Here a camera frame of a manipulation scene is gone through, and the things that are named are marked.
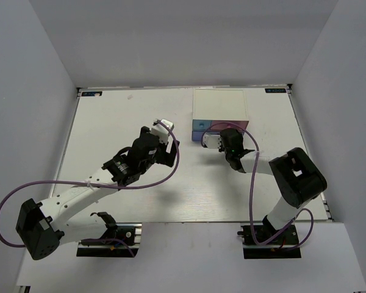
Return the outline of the blue small drawer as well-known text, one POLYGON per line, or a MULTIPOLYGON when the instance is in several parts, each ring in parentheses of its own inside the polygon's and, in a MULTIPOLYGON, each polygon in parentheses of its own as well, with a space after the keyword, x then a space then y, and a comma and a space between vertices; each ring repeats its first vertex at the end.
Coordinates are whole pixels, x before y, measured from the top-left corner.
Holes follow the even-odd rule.
POLYGON ((211 127, 211 120, 192 120, 192 130, 193 131, 203 131, 211 127))

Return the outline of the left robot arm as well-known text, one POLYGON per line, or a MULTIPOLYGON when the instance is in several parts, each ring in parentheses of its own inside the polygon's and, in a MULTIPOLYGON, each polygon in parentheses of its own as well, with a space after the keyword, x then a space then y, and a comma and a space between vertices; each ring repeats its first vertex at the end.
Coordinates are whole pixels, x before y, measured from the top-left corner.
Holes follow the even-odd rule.
POLYGON ((121 242, 117 223, 107 212, 91 212, 83 220, 77 215, 115 192, 136 190, 135 183, 154 164, 176 170, 179 141, 173 129, 174 124, 164 119, 155 121, 151 128, 144 126, 131 146, 121 149, 88 179, 59 181, 69 189, 39 202, 26 200, 15 229, 31 258, 44 259, 70 242, 121 242))

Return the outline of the pink drawer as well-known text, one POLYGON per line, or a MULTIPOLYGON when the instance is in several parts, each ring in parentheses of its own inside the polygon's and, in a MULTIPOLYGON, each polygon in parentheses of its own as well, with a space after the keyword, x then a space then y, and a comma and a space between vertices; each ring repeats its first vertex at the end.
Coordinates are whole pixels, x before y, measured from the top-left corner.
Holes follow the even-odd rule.
POLYGON ((248 126, 248 123, 249 123, 249 121, 214 120, 211 122, 210 130, 211 131, 222 131, 223 129, 226 129, 226 128, 237 129, 237 125, 240 128, 246 129, 246 127, 248 126))

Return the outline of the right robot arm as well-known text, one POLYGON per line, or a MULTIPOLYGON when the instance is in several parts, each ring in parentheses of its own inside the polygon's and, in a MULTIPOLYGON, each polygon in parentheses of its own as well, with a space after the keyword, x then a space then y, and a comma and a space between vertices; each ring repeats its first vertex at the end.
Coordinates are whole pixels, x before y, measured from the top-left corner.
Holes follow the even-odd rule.
POLYGON ((243 135, 229 128, 220 132, 221 151, 231 168, 239 173, 249 173, 249 221, 250 237, 256 245, 278 243, 286 229, 306 210, 306 205, 327 189, 325 177, 311 161, 306 152, 293 148, 274 159, 264 156, 259 150, 243 146, 243 135), (274 177, 281 197, 274 208, 263 218, 257 231, 253 224, 253 193, 256 174, 274 177))

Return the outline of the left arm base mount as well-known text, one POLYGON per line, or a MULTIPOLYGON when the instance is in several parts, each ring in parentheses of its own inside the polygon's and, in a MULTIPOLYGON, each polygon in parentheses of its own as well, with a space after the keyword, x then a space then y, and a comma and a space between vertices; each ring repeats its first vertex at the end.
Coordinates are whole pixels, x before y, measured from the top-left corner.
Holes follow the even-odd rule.
POLYGON ((97 241, 81 241, 77 245, 77 257, 134 258, 140 248, 142 224, 120 223, 107 230, 97 241))

